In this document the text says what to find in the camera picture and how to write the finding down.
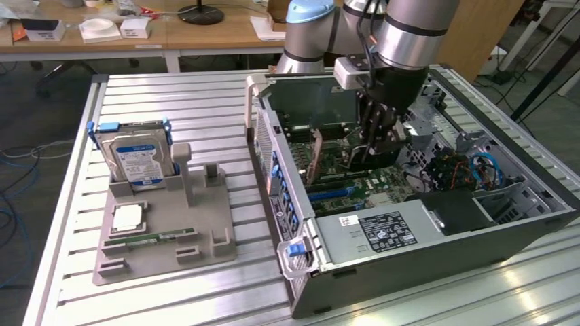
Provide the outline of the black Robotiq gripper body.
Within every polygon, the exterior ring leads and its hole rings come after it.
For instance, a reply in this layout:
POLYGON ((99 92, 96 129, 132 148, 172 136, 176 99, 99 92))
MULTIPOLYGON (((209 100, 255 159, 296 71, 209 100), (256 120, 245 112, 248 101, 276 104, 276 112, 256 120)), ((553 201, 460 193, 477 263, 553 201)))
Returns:
POLYGON ((428 68, 407 70, 384 67, 375 70, 373 86, 364 90, 368 101, 393 108, 397 115, 405 115, 420 94, 428 68))

